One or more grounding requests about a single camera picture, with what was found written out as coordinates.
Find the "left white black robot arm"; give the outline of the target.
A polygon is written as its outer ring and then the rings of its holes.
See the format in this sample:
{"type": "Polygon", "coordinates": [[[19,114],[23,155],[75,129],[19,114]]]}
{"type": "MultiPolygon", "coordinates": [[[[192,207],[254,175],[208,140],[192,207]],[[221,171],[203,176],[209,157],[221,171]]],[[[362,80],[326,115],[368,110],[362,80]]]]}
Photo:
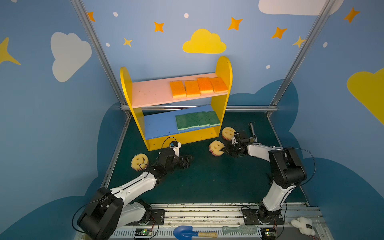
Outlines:
{"type": "Polygon", "coordinates": [[[163,150],[158,160],[139,177],[110,190],[105,187],[98,189],[91,201],[80,207],[84,211],[77,220],[79,228],[74,230],[92,240],[107,240],[116,229],[147,220],[151,207],[135,199],[154,189],[174,170],[189,168],[192,160],[191,155],[179,156],[177,147],[163,150]]]}

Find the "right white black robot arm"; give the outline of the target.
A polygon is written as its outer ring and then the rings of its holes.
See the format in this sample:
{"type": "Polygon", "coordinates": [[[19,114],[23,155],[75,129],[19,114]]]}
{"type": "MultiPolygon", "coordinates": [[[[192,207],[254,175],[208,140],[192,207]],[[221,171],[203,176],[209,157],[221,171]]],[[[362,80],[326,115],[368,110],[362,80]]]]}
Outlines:
{"type": "Polygon", "coordinates": [[[296,148],[266,146],[256,142],[255,138],[242,138],[239,132],[223,133],[222,137],[229,141],[221,149],[222,152],[232,157],[241,155],[256,157],[270,163],[272,185],[261,202],[260,211],[279,212],[288,195],[307,179],[307,173],[296,148]]]}

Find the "orange sponge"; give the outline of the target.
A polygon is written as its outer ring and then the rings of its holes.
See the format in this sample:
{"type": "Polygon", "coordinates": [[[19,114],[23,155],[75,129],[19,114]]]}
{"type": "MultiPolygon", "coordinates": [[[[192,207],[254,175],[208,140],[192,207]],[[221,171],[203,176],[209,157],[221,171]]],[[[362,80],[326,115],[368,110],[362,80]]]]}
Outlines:
{"type": "Polygon", "coordinates": [[[211,84],[210,78],[198,78],[198,86],[201,94],[211,94],[214,92],[213,86],[211,84]]]}
{"type": "Polygon", "coordinates": [[[225,82],[222,80],[222,78],[219,78],[219,77],[210,78],[210,82],[216,94],[226,93],[228,91],[228,87],[225,84],[225,82]]]}
{"type": "Polygon", "coordinates": [[[187,96],[184,84],[182,81],[170,82],[170,88],[173,99],[185,98],[187,96]]]}
{"type": "Polygon", "coordinates": [[[201,95],[199,84],[197,80],[185,81],[186,96],[187,98],[195,98],[201,95]]]}

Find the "green sponge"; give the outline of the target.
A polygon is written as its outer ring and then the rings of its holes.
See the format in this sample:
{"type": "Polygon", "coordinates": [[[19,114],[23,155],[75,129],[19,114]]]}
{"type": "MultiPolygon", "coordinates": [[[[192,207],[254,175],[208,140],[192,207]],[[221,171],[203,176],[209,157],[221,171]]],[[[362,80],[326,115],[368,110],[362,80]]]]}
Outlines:
{"type": "Polygon", "coordinates": [[[207,119],[210,127],[219,126],[221,124],[221,121],[219,120],[215,111],[207,112],[207,119]]]}
{"type": "Polygon", "coordinates": [[[197,124],[199,128],[210,126],[210,121],[207,115],[208,112],[199,112],[196,113],[197,124]]]}
{"type": "Polygon", "coordinates": [[[198,113],[189,113],[189,114],[186,114],[185,117],[186,117],[187,126],[189,129],[198,128],[200,126],[198,113]]]}
{"type": "Polygon", "coordinates": [[[189,121],[186,115],[175,116],[178,131],[187,130],[189,128],[189,121]]]}

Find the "yellow smiley sponge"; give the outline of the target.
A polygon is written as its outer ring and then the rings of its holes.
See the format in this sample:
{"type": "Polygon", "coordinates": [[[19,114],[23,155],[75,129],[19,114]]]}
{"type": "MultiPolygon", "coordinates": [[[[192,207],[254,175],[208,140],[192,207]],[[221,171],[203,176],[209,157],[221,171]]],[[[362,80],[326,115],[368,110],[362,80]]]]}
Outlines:
{"type": "Polygon", "coordinates": [[[224,153],[222,151],[222,149],[224,147],[225,147],[225,145],[222,142],[220,142],[220,141],[213,141],[209,145],[209,150],[210,150],[212,155],[214,155],[216,157],[219,157],[219,156],[221,156],[224,153]]]}
{"type": "Polygon", "coordinates": [[[231,127],[225,127],[222,130],[222,138],[226,141],[231,141],[235,135],[236,130],[231,127]]]}
{"type": "Polygon", "coordinates": [[[135,171],[144,171],[149,166],[149,159],[145,154],[137,154],[132,158],[131,168],[135,171]]]}

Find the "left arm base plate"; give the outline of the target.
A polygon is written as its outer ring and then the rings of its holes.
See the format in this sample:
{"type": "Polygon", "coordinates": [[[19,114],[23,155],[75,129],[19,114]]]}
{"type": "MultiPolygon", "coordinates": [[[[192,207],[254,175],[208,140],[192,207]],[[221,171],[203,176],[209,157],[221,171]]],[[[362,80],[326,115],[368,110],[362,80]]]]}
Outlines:
{"type": "Polygon", "coordinates": [[[165,210],[147,210],[144,214],[144,216],[138,221],[139,225],[158,225],[162,226],[164,224],[165,220],[165,210]]]}

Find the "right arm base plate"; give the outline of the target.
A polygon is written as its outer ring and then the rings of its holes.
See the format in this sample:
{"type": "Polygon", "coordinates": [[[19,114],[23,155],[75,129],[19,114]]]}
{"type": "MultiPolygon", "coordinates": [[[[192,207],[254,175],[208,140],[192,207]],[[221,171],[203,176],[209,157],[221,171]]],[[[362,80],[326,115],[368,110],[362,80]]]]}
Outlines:
{"type": "Polygon", "coordinates": [[[284,223],[281,210],[274,212],[262,209],[241,208],[245,225],[282,225],[284,223]]]}

